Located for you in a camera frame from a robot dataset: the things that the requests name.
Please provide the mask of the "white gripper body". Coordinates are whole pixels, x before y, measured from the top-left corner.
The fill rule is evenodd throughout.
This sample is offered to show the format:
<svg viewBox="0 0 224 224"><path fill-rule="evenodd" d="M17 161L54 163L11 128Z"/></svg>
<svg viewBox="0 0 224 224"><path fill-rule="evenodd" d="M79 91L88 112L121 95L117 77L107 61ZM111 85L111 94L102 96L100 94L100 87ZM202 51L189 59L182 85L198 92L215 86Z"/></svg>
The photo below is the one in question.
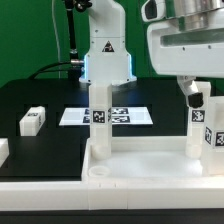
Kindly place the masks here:
<svg viewBox="0 0 224 224"><path fill-rule="evenodd" d="M159 75L224 78L224 18L211 18L208 29L180 32L175 20L147 29L151 64Z"/></svg>

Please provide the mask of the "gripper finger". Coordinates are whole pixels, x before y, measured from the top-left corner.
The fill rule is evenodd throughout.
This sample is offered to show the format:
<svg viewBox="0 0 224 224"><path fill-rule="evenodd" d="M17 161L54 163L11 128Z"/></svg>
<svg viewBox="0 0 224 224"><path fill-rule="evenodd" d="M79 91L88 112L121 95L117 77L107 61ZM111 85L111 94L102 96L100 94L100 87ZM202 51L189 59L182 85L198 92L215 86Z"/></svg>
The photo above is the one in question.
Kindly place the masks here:
<svg viewBox="0 0 224 224"><path fill-rule="evenodd" d="M204 104L203 93L198 90L195 79L195 76L177 77L177 83L185 95L186 103L191 108L199 108Z"/></svg>

